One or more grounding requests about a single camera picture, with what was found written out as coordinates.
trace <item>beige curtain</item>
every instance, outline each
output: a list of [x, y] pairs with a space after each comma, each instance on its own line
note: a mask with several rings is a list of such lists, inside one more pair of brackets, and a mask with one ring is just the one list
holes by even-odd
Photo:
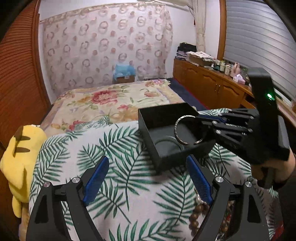
[[205, 52], [206, 0], [192, 0], [192, 5], [196, 29], [196, 49]]
[[87, 7], [43, 25], [44, 57], [57, 96], [112, 84], [116, 65], [132, 66], [138, 79], [165, 77], [173, 26], [163, 4]]

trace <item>window blind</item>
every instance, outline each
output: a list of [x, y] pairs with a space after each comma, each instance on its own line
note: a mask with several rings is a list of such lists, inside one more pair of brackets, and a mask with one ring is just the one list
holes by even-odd
[[279, 16], [258, 0], [226, 0], [226, 14], [224, 59], [264, 68], [295, 100], [296, 43]]

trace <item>open black box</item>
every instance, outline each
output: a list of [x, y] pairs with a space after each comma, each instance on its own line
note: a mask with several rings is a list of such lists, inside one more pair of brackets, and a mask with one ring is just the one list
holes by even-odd
[[[181, 150], [176, 144], [165, 141], [155, 144], [165, 136], [174, 137], [175, 122], [183, 115], [197, 116], [197, 111], [188, 103], [160, 105], [138, 110], [139, 129], [157, 172], [185, 164], [186, 157], [193, 154], [200, 158], [210, 152], [215, 140], [202, 141], [197, 145], [186, 145]], [[203, 137], [205, 130], [194, 118], [179, 122], [178, 136], [187, 143], [194, 143]]]

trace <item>wooden wardrobe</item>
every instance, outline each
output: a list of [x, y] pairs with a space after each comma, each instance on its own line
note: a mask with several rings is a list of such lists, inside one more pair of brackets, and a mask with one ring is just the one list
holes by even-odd
[[[0, 156], [19, 126], [39, 125], [51, 106], [39, 61], [39, 5], [40, 0], [19, 1], [0, 42]], [[11, 201], [0, 172], [0, 240], [18, 240], [20, 219], [14, 216]]]

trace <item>led indicator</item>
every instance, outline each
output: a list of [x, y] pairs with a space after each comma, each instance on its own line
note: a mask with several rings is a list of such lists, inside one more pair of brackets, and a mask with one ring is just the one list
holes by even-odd
[[274, 100], [274, 97], [272, 97], [271, 94], [267, 94], [267, 97], [268, 97], [270, 100]]

